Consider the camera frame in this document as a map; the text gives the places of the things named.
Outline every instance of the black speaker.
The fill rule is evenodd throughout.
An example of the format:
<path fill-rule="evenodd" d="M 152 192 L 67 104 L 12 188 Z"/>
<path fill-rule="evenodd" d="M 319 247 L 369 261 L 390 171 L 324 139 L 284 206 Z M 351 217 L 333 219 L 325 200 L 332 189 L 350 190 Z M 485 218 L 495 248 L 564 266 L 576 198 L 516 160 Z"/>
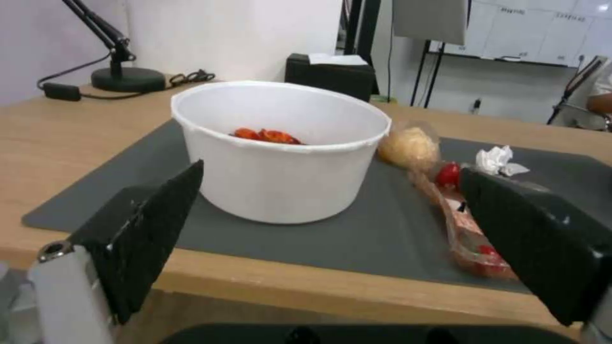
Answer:
<path fill-rule="evenodd" d="M 287 59 L 285 82 L 328 89 L 370 101 L 376 80 L 369 65 L 310 64 L 308 55 L 291 54 Z"/>

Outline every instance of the plastic bowl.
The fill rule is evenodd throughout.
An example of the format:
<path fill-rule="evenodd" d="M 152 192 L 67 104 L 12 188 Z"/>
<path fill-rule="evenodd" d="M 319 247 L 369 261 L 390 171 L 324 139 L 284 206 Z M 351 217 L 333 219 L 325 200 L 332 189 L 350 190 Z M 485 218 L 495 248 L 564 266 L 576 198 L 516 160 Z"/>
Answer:
<path fill-rule="evenodd" d="M 190 160 L 204 160 L 204 197 L 268 223 L 312 222 L 346 209 L 391 125 L 361 100 L 288 83 L 205 84 L 176 94 L 171 109 Z M 240 127 L 282 130 L 306 145 L 229 135 Z"/>

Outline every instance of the floor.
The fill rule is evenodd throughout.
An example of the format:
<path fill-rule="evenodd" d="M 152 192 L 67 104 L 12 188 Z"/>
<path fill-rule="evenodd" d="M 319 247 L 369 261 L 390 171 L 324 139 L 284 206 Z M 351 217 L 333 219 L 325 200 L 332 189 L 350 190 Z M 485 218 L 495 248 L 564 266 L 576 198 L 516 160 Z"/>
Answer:
<path fill-rule="evenodd" d="M 142 311 L 121 329 L 118 344 L 153 344 L 203 323 L 321 324 L 363 321 L 314 312 L 151 291 Z"/>

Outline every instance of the gray desk mat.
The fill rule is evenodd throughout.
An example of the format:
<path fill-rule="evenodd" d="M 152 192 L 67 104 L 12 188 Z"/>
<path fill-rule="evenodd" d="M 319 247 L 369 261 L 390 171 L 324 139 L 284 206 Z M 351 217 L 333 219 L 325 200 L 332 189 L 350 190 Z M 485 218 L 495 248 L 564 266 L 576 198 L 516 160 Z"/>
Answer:
<path fill-rule="evenodd" d="M 490 144 L 443 139 L 447 160 L 471 162 Z M 612 169 L 592 158 L 515 148 L 542 184 L 612 227 Z M 178 124 L 169 121 L 23 217 L 27 226 L 73 232 L 123 187 L 163 180 L 188 165 Z M 259 260 L 407 279 L 528 292 L 519 282 L 480 278 L 453 263 L 440 213 L 405 172 L 374 158 L 355 202 L 332 218 L 270 225 L 227 214 L 198 197 L 178 247 Z"/>

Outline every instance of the cherry tomato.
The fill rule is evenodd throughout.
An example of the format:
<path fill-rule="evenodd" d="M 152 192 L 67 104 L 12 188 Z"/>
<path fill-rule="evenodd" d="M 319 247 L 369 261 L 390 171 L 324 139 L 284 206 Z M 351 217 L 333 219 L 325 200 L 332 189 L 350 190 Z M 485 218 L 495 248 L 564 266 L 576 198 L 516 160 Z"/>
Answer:
<path fill-rule="evenodd" d="M 489 245 L 478 246 L 478 252 L 480 252 L 480 254 L 488 256 L 499 256 L 499 253 L 493 248 L 493 246 Z"/>
<path fill-rule="evenodd" d="M 264 141 L 268 141 L 268 142 L 285 143 L 285 144 L 301 144 L 301 142 L 298 141 L 295 137 L 287 133 L 284 133 L 284 132 L 279 132 L 278 130 L 261 129 L 259 131 L 259 136 Z"/>
<path fill-rule="evenodd" d="M 456 162 L 444 165 L 436 176 L 436 184 L 440 187 L 453 187 L 459 189 L 459 174 L 461 167 Z"/>
<path fill-rule="evenodd" d="M 236 131 L 234 131 L 234 136 L 239 138 L 246 138 L 248 140 L 262 140 L 261 136 L 256 131 L 247 128 L 236 129 Z"/>

